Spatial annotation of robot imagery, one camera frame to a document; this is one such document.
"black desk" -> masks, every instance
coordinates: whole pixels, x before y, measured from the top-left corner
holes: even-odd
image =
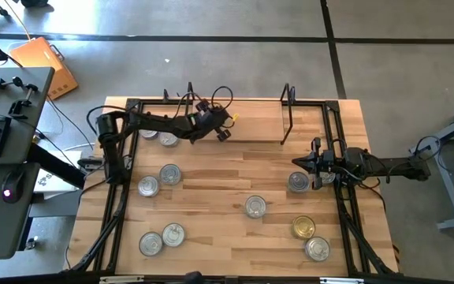
[[[32,105],[24,109],[24,114],[28,117],[25,122],[29,125],[12,120],[0,157],[0,259],[13,256],[17,247],[21,247],[27,239],[32,221],[28,214],[40,167],[78,188],[84,186],[84,174],[81,171],[32,143],[34,128],[38,125],[53,74],[54,70],[50,67],[0,68],[3,80],[11,81],[12,77],[19,76],[24,84],[34,84],[39,88],[39,92],[35,92],[30,98]],[[12,85],[6,90],[0,90],[0,114],[7,115],[12,102],[23,99],[26,95],[26,91]],[[7,204],[1,198],[2,181],[9,171],[24,162],[24,194],[15,204]]]

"concrete floor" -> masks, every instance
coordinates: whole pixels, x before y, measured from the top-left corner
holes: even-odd
[[[164,36],[325,36],[319,0],[140,1],[50,0],[51,7],[17,12],[30,32]],[[328,0],[337,37],[454,38],[453,0]],[[64,17],[72,16],[70,22]],[[0,17],[0,32],[21,33]],[[14,40],[0,39],[6,50]],[[230,86],[236,96],[279,96],[285,82],[299,98],[337,98],[326,43],[152,43],[56,41],[80,88],[56,104],[94,141],[84,119],[107,95],[161,95]],[[454,45],[338,44],[349,99],[362,103],[372,152],[407,155],[418,139],[446,126],[454,115]],[[43,116],[56,120],[47,107]],[[52,125],[43,119],[39,128]],[[66,124],[50,138],[61,148],[85,143]],[[443,158],[454,169],[454,145]],[[415,277],[454,280],[454,229],[436,222],[454,218],[433,163],[427,182],[394,178],[381,190],[400,269]],[[41,249],[0,260],[0,277],[60,271],[72,219],[38,219],[32,234]]]

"metal can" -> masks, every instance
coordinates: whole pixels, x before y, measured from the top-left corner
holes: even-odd
[[[155,256],[162,250],[162,238],[155,232],[144,234],[140,239],[140,252],[145,256]]]
[[[171,223],[162,231],[164,244],[170,247],[177,247],[185,239],[185,230],[180,224]]]
[[[158,132],[154,130],[140,130],[140,135],[146,140],[153,140],[158,137]]]
[[[293,219],[292,232],[296,237],[309,239],[313,237],[315,228],[314,222],[307,216],[299,216]]]
[[[174,136],[172,133],[159,133],[158,140],[166,147],[175,147],[178,145],[178,137]]]
[[[325,261],[330,255],[330,246],[322,237],[312,237],[306,242],[304,251],[314,261]]]
[[[334,181],[336,178],[335,173],[327,173],[327,172],[320,172],[320,177],[322,178],[322,184],[323,185],[328,185]]]
[[[161,168],[158,176],[167,185],[177,185],[181,181],[181,170],[177,165],[168,164]]]
[[[246,214],[250,218],[260,218],[266,213],[266,201],[260,196],[250,196],[244,204]]]
[[[309,190],[309,177],[301,172],[295,172],[288,177],[287,188],[291,192],[302,193]]]
[[[138,192],[141,196],[153,197],[158,192],[158,181],[157,178],[152,176],[146,176],[141,179],[138,183]]]

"orange box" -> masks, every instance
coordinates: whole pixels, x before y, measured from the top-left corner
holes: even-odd
[[[52,99],[56,99],[78,87],[75,77],[62,63],[64,56],[54,45],[49,44],[43,37],[10,51],[11,56],[23,67],[52,67],[55,69],[54,78],[48,91]]]

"wooden tabletop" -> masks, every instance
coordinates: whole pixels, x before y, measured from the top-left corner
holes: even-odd
[[[126,99],[108,97],[106,104],[124,107]],[[369,149],[359,101],[340,100],[339,104],[348,146]],[[162,106],[146,106],[144,111],[148,110],[163,111]],[[286,129],[286,107],[282,114]],[[290,173],[302,171],[291,164],[291,159],[309,154],[311,140],[316,136],[325,139],[322,112],[317,107],[294,107],[293,121],[293,130],[283,146],[274,142],[217,141],[198,141],[190,145],[181,140],[175,148],[165,148],[157,140],[140,139],[117,274],[183,275],[201,271],[204,275],[346,275],[333,188],[326,186],[301,194],[290,193],[286,188]],[[161,185],[160,192],[153,198],[139,196],[137,182],[146,175],[158,177],[161,167],[168,163],[180,167],[182,182],[175,186]],[[85,186],[103,178],[102,171],[96,172]],[[69,261],[73,265],[99,234],[108,187],[100,185],[82,197],[69,243]],[[379,197],[368,190],[356,191],[366,239],[385,264],[397,271]],[[267,202],[266,214],[260,219],[250,219],[244,214],[244,203],[252,195],[262,196]],[[316,224],[315,236],[330,243],[331,254],[325,262],[308,259],[303,250],[304,241],[292,236],[291,222],[300,215],[312,218]],[[150,231],[161,233],[171,222],[185,228],[184,243],[178,248],[165,247],[157,256],[143,256],[139,250],[140,238]],[[107,242],[105,263],[109,259],[112,236]],[[355,263],[360,267],[355,241],[352,247]]]

